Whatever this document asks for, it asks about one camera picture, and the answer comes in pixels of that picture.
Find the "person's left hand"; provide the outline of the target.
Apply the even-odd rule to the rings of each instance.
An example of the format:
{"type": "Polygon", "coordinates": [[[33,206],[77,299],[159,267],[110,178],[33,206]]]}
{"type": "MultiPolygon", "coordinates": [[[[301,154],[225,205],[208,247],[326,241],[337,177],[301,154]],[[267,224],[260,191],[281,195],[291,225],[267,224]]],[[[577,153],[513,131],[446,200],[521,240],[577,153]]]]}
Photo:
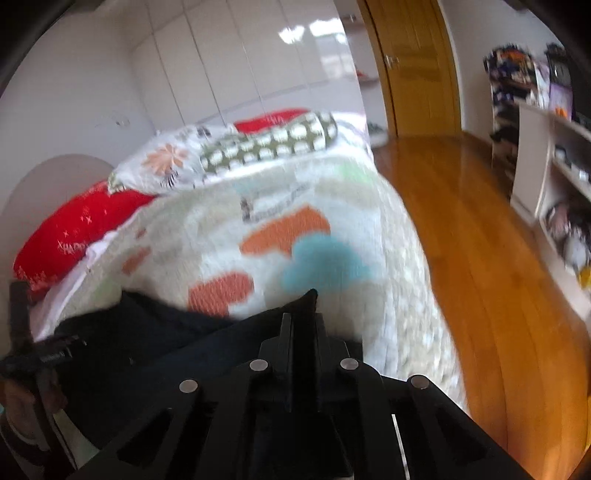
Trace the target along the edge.
{"type": "MultiPolygon", "coordinates": [[[[33,442],[36,430],[36,416],[33,412],[35,396],[13,380],[2,378],[1,404],[15,434],[26,442],[33,442]]],[[[43,394],[43,404],[52,414],[65,405],[65,397],[53,382],[49,383],[49,390],[43,394]]]]}

